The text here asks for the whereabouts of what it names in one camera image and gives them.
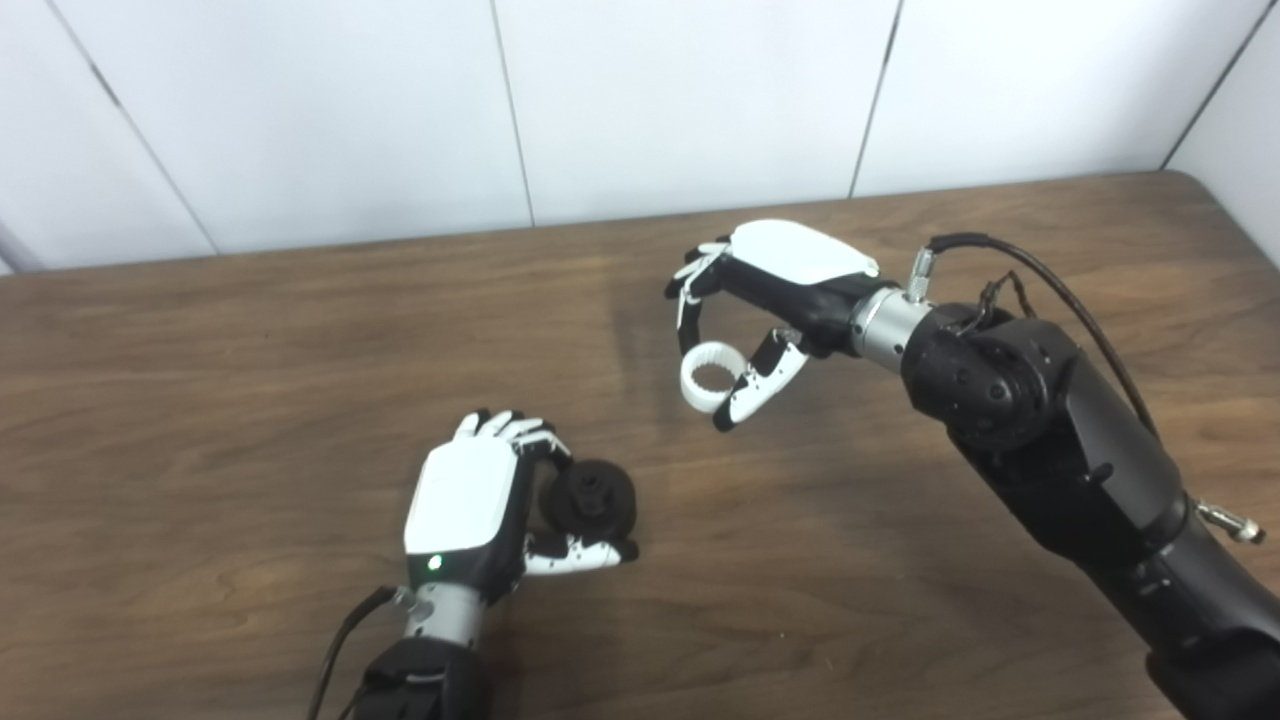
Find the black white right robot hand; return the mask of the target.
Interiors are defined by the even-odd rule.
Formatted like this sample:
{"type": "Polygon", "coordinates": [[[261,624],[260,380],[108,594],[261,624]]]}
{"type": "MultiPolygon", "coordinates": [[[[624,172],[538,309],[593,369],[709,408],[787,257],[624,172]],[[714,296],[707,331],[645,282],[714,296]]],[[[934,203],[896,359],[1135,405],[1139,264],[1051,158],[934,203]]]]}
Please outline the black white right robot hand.
{"type": "Polygon", "coordinates": [[[781,219],[744,223],[698,245],[684,260],[663,292],[677,302],[681,392],[724,433],[760,410],[810,359],[856,356],[858,310],[888,284],[870,256],[781,219]],[[701,340],[703,305],[716,293],[728,293],[776,319],[751,355],[701,340]]]}

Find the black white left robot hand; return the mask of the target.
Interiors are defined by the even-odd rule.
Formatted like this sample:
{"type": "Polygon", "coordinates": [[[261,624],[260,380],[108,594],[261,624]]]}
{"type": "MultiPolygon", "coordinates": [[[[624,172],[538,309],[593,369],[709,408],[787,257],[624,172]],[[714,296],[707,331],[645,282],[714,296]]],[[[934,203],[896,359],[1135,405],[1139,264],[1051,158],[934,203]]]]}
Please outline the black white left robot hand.
{"type": "Polygon", "coordinates": [[[553,577],[635,562],[637,543],[581,532],[531,530],[535,466],[575,464],[556,428],[520,411],[465,415],[433,448],[415,486],[403,546],[410,588],[460,585],[493,606],[526,575],[553,577]]]}

